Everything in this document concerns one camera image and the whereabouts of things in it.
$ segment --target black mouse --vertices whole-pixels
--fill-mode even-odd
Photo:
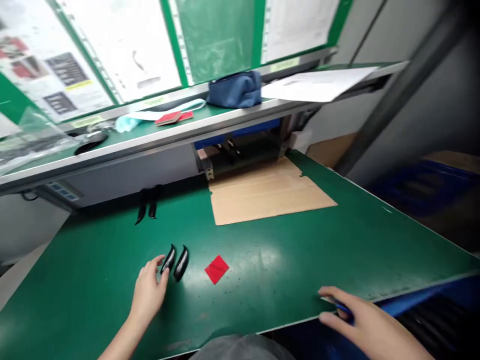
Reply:
[[[75,155],[80,155],[80,154],[89,152],[90,150],[96,148],[98,145],[100,145],[105,140],[107,140],[108,137],[109,135],[103,131],[97,131],[92,133],[88,137],[87,142],[75,150]]]

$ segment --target human hand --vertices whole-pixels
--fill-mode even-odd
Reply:
[[[131,319],[136,322],[150,324],[154,316],[162,307],[169,282],[170,269],[166,268],[160,282],[157,282],[157,267],[162,265],[165,255],[159,255],[148,261],[140,269],[135,283],[135,291],[131,302]]]
[[[354,325],[350,325],[342,310],[338,310],[341,318],[322,312],[320,322],[349,339],[371,360],[434,360],[402,324],[375,304],[334,286],[322,286],[318,293],[345,304],[354,317]]]

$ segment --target right hand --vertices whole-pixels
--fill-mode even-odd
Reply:
[[[334,286],[322,286],[318,293],[342,302],[354,317],[354,325],[350,325],[344,321],[348,315],[341,310],[341,318],[322,312],[320,322],[349,339],[371,360],[434,360],[402,324],[375,304]]]

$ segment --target green workbench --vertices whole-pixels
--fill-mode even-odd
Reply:
[[[370,74],[357,86],[339,96],[339,100],[365,94],[372,91],[375,83],[382,83],[385,77],[403,70],[407,66],[403,62],[382,62],[382,63],[358,63],[352,66],[348,64],[321,65],[315,71],[343,70],[352,68],[365,68],[376,66],[378,69]],[[262,121],[276,119],[285,115],[294,114],[299,111],[320,105],[320,103],[309,103],[303,101],[287,101],[279,99],[264,98],[262,104],[249,109],[221,108],[207,104],[202,109],[196,110],[194,118],[182,121],[177,124],[166,126],[155,126],[151,121],[142,121],[132,131],[118,133],[112,131],[108,139],[92,151],[75,156],[75,148],[59,151],[50,156],[31,161],[19,166],[9,173],[0,176],[0,196],[42,186],[51,180],[61,180],[64,176],[71,176],[75,172],[90,170],[95,166],[105,166],[107,162],[125,159],[150,149],[169,147],[179,142],[193,143],[200,138],[203,139],[219,135],[219,131],[228,133],[243,127],[256,125]],[[130,109],[125,114],[139,109]],[[90,121],[114,119],[120,113],[103,113],[95,116],[66,122],[60,125],[62,131],[69,132],[81,129]],[[7,141],[0,141],[0,151],[8,145]]]
[[[134,226],[128,196],[71,216],[0,313],[2,359],[96,359],[126,319],[140,268],[189,248],[180,283],[134,359],[159,359],[231,333],[331,309],[322,285],[379,300],[477,274],[480,260],[299,152],[288,157],[338,206],[215,226],[207,181],[165,186],[157,220]],[[205,267],[230,266],[213,285]]]

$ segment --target metal pole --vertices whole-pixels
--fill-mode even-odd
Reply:
[[[358,132],[351,147],[333,168],[346,176],[370,145],[390,124],[430,74],[470,27],[460,1],[453,1],[415,50],[409,65],[397,77]]]

